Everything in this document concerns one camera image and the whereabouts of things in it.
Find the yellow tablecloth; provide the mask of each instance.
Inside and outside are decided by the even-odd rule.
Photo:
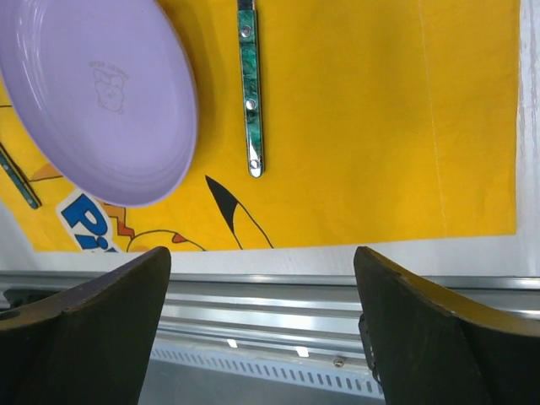
[[[36,250],[515,232],[517,0],[257,0],[267,158],[258,180],[246,170],[235,1],[161,3],[197,81],[187,178],[154,206],[108,206],[58,177],[13,109],[0,108],[0,141],[43,206],[30,209],[3,171],[0,196]]]

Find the cutlery handle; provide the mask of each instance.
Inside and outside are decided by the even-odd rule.
[[[6,149],[0,143],[0,166],[8,174],[11,181],[23,195],[24,200],[30,205],[31,208],[37,209],[41,207],[41,201],[35,194],[34,190],[24,177],[22,171],[11,159]]]
[[[238,1],[238,37],[246,123],[247,167],[253,177],[264,172],[257,12],[252,0]]]

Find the metal rivet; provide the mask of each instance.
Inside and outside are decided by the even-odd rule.
[[[249,99],[246,101],[246,108],[249,110],[249,111],[253,111],[257,108],[257,102],[254,101],[253,99]]]
[[[342,368],[345,365],[345,359],[341,357],[336,357],[334,359],[334,366],[338,367],[339,369]]]
[[[240,35],[242,35],[242,37],[244,38],[249,37],[251,35],[251,27],[249,25],[244,25],[240,29]]]

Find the green marbled handle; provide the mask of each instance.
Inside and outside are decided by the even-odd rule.
[[[262,119],[257,49],[257,14],[255,10],[238,11],[238,37],[244,90],[244,118],[248,170],[253,177],[264,172],[262,154]]]

